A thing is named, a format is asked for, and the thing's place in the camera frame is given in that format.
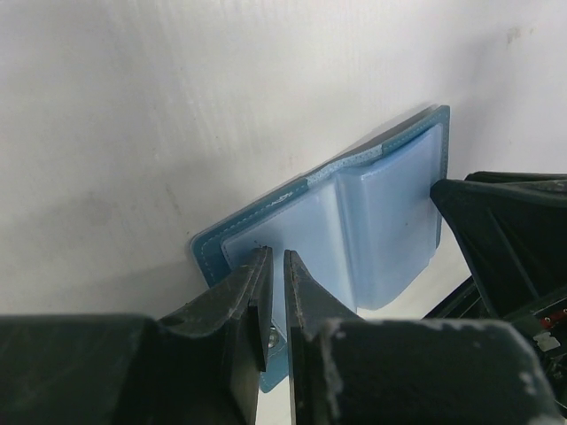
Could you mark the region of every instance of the metal screw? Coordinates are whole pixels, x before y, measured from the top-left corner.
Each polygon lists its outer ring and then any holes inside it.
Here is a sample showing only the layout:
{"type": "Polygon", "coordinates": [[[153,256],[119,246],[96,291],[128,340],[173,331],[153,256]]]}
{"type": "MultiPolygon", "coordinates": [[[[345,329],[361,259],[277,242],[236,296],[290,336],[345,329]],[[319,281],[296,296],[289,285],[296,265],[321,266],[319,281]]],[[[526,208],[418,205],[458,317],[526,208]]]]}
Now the metal screw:
{"type": "Polygon", "coordinates": [[[274,348],[279,342],[280,342],[280,334],[277,333],[275,326],[270,326],[268,348],[274,348]]]}

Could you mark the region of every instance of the teal edge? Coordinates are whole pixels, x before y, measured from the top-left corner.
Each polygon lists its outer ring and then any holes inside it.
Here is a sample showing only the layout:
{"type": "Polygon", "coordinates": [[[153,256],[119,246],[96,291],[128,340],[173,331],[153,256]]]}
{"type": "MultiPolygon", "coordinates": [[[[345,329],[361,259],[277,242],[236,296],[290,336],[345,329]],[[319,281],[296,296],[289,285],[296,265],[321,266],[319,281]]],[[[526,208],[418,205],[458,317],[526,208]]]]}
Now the teal edge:
{"type": "MultiPolygon", "coordinates": [[[[445,177],[447,176],[448,168],[449,120],[450,108],[445,105],[440,106],[426,118],[418,121],[413,126],[406,128],[396,136],[381,143],[380,148],[376,149],[376,156],[373,156],[374,158],[369,158],[367,156],[367,158],[369,160],[383,158],[397,150],[399,147],[411,142],[430,128],[437,124],[441,124],[443,127],[443,163],[441,170],[442,175],[445,177]]],[[[221,247],[225,239],[241,232],[256,222],[263,220],[274,210],[280,209],[290,202],[293,202],[293,200],[309,190],[309,181],[311,181],[311,183],[314,181],[319,182],[326,178],[327,175],[335,173],[338,169],[351,166],[352,164],[348,159],[349,158],[347,158],[347,161],[345,161],[344,158],[339,159],[337,162],[342,162],[342,165],[340,166],[333,166],[335,163],[331,162],[327,166],[312,174],[302,176],[296,181],[271,192],[259,201],[248,205],[246,208],[236,214],[233,214],[221,223],[218,223],[212,228],[196,235],[190,242],[190,250],[193,253],[193,256],[195,257],[195,260],[197,261],[209,287],[213,287],[230,274],[230,267],[224,258],[221,247]]],[[[439,245],[440,237],[441,217],[439,216],[437,245],[439,245]]],[[[285,378],[285,376],[288,375],[287,344],[283,338],[281,338],[280,342],[275,347],[269,350],[268,359],[268,368],[266,372],[263,372],[260,376],[260,388],[263,392],[271,391],[285,378]]]]}

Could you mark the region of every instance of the light blue card holder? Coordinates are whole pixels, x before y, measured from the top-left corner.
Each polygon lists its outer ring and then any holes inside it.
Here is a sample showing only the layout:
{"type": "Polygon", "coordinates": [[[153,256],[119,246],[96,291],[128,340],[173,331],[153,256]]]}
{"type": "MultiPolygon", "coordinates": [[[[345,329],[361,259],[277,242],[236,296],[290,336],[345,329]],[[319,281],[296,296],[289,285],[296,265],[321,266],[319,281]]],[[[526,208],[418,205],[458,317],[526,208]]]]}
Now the light blue card holder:
{"type": "Polygon", "coordinates": [[[210,286],[258,246],[274,253],[272,321],[264,392],[287,376],[284,251],[344,305],[377,309],[429,264],[440,215],[431,185],[447,175],[449,108],[426,110],[197,235],[191,250],[210,286]]]}

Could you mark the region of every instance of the blue wallet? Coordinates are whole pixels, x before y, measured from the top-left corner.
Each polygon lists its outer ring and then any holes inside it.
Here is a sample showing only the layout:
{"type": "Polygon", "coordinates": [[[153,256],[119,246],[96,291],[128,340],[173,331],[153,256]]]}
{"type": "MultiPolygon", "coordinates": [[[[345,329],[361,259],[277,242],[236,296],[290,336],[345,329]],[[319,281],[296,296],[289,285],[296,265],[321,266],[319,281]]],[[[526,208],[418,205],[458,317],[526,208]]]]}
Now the blue wallet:
{"type": "Polygon", "coordinates": [[[449,108],[417,114],[369,142],[276,189],[195,236],[191,250],[209,286],[258,246],[274,253],[272,321],[281,337],[260,387],[288,373],[284,251],[356,312],[394,300],[429,264],[441,217],[430,187],[447,175],[449,108]]]}

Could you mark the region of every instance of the white background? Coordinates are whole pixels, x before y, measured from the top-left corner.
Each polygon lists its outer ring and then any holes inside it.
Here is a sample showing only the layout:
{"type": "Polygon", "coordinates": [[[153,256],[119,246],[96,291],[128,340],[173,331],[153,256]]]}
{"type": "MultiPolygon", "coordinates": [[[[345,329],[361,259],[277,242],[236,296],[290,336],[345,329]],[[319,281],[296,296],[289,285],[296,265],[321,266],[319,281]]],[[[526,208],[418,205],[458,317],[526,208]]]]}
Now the white background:
{"type": "MultiPolygon", "coordinates": [[[[429,104],[453,177],[565,172],[566,24],[560,0],[1,2],[0,313],[168,313],[204,290],[198,231],[429,104]]],[[[446,231],[364,313],[419,317],[466,274],[446,231]]]]}

